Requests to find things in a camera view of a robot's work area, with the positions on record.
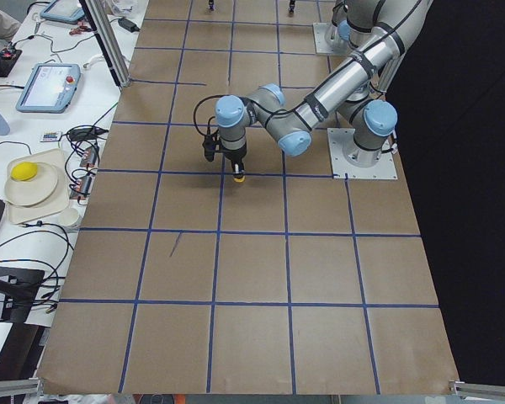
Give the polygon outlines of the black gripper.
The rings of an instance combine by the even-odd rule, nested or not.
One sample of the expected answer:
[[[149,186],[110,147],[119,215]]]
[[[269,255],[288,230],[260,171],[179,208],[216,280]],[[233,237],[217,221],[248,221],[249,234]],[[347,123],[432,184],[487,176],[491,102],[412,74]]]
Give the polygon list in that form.
[[[247,144],[244,143],[242,146],[237,149],[229,149],[225,146],[221,147],[221,150],[228,160],[231,161],[231,172],[232,174],[237,174],[237,164],[238,164],[238,172],[244,173],[244,163],[243,158],[247,155]]]

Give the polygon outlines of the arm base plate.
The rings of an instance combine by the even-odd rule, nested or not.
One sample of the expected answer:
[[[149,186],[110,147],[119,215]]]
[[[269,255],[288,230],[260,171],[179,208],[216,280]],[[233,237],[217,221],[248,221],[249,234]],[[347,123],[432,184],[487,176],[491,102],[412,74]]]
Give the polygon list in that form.
[[[391,145],[386,138],[379,150],[366,151],[354,142],[354,129],[328,128],[327,137],[334,178],[398,179]]]
[[[350,53],[350,27],[346,21],[338,26],[332,23],[314,23],[312,29],[318,55],[345,56]]]

